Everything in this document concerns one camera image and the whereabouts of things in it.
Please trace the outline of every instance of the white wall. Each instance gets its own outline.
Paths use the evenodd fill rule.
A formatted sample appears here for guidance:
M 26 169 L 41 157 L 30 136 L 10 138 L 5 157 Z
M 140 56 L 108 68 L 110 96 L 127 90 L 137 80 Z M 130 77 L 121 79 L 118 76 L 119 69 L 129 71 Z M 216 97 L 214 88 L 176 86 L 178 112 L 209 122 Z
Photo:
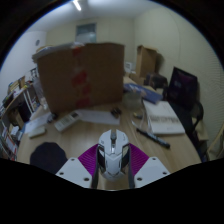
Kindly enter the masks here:
M 24 76 L 35 68 L 32 55 L 36 50 L 46 44 L 46 32 L 27 32 L 13 46 L 0 72 L 0 102 L 7 95 L 8 85 Z
M 135 19 L 135 48 L 140 44 L 158 49 L 163 58 L 158 71 L 168 81 L 174 66 L 198 77 L 210 144 L 224 121 L 224 73 L 212 47 L 186 19 L 164 7 Z
M 93 18 L 73 21 L 47 32 L 47 45 L 60 45 L 75 41 L 76 26 L 96 23 L 97 42 L 114 42 L 125 45 L 125 60 L 134 59 L 134 20 L 125 18 Z

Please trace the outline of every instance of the purple pad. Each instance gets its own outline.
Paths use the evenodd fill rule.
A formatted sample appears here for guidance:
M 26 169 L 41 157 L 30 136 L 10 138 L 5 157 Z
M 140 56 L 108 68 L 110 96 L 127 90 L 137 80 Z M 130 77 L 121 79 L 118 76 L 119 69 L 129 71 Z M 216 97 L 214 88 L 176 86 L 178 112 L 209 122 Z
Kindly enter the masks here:
M 79 161 L 87 169 L 91 176 L 94 175 L 96 170 L 97 146 L 98 144 L 92 146 L 78 157 Z
M 135 176 L 136 173 L 142 168 L 142 166 L 146 163 L 149 157 L 142 152 L 135 145 L 130 144 L 130 164 L 131 164 L 131 172 L 132 175 Z

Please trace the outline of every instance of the brown cardboard box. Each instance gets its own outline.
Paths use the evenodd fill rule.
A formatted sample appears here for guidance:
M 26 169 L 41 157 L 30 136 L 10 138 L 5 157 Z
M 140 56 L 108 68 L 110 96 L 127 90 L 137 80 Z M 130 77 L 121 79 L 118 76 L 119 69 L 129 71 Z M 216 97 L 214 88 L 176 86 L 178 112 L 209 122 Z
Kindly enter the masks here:
M 122 100 L 124 46 L 69 44 L 33 55 L 49 109 L 59 113 Z
M 36 50 L 36 53 L 38 53 L 39 51 L 41 51 L 41 50 L 43 50 L 44 48 L 47 48 L 47 47 L 53 47 L 53 45 L 46 45 L 46 46 L 39 47 L 39 48 Z
M 145 78 L 147 73 L 154 72 L 156 66 L 157 49 L 143 45 L 137 48 L 136 74 Z
M 20 78 L 18 81 L 19 81 L 19 88 L 22 89 L 25 86 L 25 76 Z
M 124 77 L 130 77 L 130 74 L 131 74 L 131 73 L 125 72 Z
M 139 77 L 138 75 L 133 74 L 133 73 L 131 73 L 129 77 L 130 77 L 130 79 L 132 79 L 134 82 L 136 82 L 138 85 L 144 85 L 145 78 L 141 78 L 141 77 Z
M 23 128 L 24 122 L 19 114 L 18 109 L 12 109 L 8 113 L 9 121 L 12 123 L 13 126 L 19 126 L 20 129 Z

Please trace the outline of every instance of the book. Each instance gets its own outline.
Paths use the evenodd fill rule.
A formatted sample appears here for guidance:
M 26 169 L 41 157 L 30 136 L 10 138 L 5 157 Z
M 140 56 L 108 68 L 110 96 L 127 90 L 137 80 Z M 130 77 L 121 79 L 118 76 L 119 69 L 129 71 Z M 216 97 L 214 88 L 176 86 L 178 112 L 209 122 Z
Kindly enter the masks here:
M 132 84 L 132 83 L 124 84 L 124 90 L 128 92 L 139 93 L 141 94 L 144 100 L 147 100 L 154 104 L 156 104 L 157 102 L 163 99 L 163 96 L 161 94 L 153 92 L 137 84 Z
M 143 101 L 148 118 L 149 129 L 153 134 L 183 134 L 184 127 L 168 102 L 156 105 Z

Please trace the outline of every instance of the pen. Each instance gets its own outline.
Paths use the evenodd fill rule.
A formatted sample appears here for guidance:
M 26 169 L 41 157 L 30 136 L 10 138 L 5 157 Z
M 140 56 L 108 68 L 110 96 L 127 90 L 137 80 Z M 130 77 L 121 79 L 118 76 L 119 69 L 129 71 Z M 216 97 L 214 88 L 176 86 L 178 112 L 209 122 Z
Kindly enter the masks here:
M 142 131 L 140 130 L 139 128 L 136 129 L 137 132 L 141 133 L 142 135 L 146 136 L 147 138 L 150 138 L 152 139 L 154 142 L 157 142 L 159 143 L 160 145 L 162 145 L 163 147 L 169 149 L 170 148 L 170 144 L 167 143 L 166 141 L 162 140 L 161 138 L 158 138 L 157 136 L 151 134 L 151 133 L 148 133 L 146 131 Z

